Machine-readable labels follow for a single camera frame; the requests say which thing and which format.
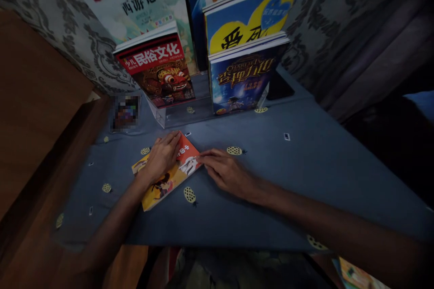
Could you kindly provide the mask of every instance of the orange booklet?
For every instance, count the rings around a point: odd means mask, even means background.
[[[390,289],[369,273],[339,257],[340,270],[344,280],[356,289]]]
[[[151,210],[200,167],[201,164],[196,161],[199,152],[184,135],[181,135],[179,144],[179,153],[175,165],[146,191],[142,199],[143,211]],[[134,175],[146,165],[149,155],[147,154],[131,166]]]

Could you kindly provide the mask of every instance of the hand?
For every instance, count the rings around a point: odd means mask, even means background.
[[[222,150],[204,151],[197,161],[205,165],[219,188],[241,199],[255,202],[263,191],[266,181],[253,176],[233,156]]]
[[[173,131],[163,139],[158,138],[152,147],[146,166],[139,171],[137,178],[144,179],[146,185],[150,186],[171,169],[179,152],[180,137],[181,132]]]

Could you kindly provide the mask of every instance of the damask pattern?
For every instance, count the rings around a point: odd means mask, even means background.
[[[82,0],[0,0],[104,93],[138,89],[114,59],[116,44]]]
[[[289,13],[292,39],[282,59],[285,69],[317,99],[333,87],[344,71],[330,69],[349,42],[367,31],[372,13],[390,0],[298,0]]]
[[[369,14],[388,0],[298,0],[286,30],[292,39],[282,65],[317,97],[342,71],[329,66],[356,40]],[[138,89],[114,59],[115,43],[82,0],[0,0],[17,12],[101,91]]]

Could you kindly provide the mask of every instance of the forearm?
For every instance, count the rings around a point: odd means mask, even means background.
[[[411,238],[269,182],[252,200],[298,224],[308,234],[393,287],[407,287],[424,267],[425,248]]]
[[[105,273],[116,257],[147,185],[135,179],[91,237],[80,256],[81,272]]]

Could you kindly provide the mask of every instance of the table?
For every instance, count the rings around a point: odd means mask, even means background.
[[[270,107],[265,113],[243,112],[179,129],[191,132],[188,139],[199,151],[240,147],[247,150],[238,156],[247,168],[283,188],[432,241],[433,212],[294,79],[284,77],[295,95],[266,103]],[[75,250],[85,245],[132,182],[131,166],[142,157],[141,149],[171,131],[163,130],[144,104],[140,130],[111,134],[107,124],[90,147],[63,210],[63,225],[54,235],[61,245]],[[111,193],[101,190],[104,183],[112,186]],[[196,208],[184,197],[186,186],[197,197]],[[151,211],[138,209],[128,244],[315,250],[306,234],[287,220],[218,189],[203,167]]]

